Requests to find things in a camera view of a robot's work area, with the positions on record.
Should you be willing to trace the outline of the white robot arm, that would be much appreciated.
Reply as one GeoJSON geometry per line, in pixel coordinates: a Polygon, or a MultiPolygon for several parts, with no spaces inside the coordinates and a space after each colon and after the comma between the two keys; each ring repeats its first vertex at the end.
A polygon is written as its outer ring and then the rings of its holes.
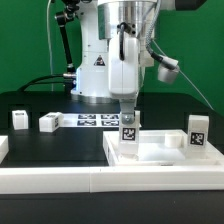
{"type": "Polygon", "coordinates": [[[162,10],[193,11],[207,0],[81,0],[82,62],[76,97],[97,103],[117,100],[121,122],[135,122],[136,101],[145,69],[159,64],[159,79],[171,83],[179,73],[176,59],[152,49],[162,10]]]}

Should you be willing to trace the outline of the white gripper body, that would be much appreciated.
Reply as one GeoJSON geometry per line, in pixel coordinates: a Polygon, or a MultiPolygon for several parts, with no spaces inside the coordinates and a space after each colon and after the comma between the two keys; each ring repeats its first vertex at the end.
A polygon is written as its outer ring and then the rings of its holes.
{"type": "Polygon", "coordinates": [[[108,88],[114,99],[135,99],[139,89],[139,41],[124,36],[124,60],[119,58],[119,36],[109,42],[108,88]]]}

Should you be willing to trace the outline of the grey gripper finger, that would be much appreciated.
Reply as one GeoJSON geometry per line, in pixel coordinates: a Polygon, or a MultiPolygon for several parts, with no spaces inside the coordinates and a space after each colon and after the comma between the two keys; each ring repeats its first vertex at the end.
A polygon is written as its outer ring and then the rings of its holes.
{"type": "Polygon", "coordinates": [[[135,100],[134,99],[121,99],[120,110],[121,110],[121,120],[125,125],[133,124],[135,121],[135,100]]]}

